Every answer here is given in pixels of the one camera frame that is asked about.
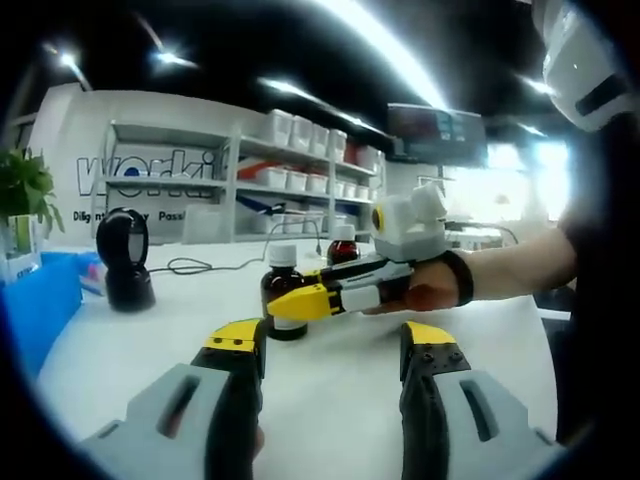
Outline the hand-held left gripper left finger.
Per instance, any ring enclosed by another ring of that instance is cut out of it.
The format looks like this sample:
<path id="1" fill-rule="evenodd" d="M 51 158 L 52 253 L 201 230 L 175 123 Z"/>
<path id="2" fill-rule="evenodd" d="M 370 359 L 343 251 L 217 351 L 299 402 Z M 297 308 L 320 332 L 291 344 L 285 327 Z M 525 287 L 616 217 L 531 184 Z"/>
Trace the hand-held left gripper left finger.
<path id="1" fill-rule="evenodd" d="M 195 358 L 133 397 L 80 452 L 110 479 L 250 479 L 262 409 L 266 323 L 230 322 Z"/>

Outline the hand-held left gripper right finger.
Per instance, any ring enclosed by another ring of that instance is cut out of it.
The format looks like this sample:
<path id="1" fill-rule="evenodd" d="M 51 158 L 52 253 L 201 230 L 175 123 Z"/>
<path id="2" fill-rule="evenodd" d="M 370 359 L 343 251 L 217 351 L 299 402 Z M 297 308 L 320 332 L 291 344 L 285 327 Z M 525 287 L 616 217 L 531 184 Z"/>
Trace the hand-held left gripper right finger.
<path id="1" fill-rule="evenodd" d="M 488 373 L 471 368 L 454 337 L 401 327 L 399 409 L 405 479 L 533 479 L 562 447 Z"/>

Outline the person's right hand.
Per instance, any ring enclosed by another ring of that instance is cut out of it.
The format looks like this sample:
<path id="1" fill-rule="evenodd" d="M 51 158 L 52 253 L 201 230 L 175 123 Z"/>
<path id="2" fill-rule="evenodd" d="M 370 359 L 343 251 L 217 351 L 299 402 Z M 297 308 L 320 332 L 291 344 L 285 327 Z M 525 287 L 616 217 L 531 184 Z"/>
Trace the person's right hand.
<path id="1" fill-rule="evenodd" d="M 418 264 L 409 288 L 400 300 L 364 310 L 366 315 L 400 311 L 426 312 L 453 308 L 458 304 L 459 290 L 454 272 L 441 261 Z"/>

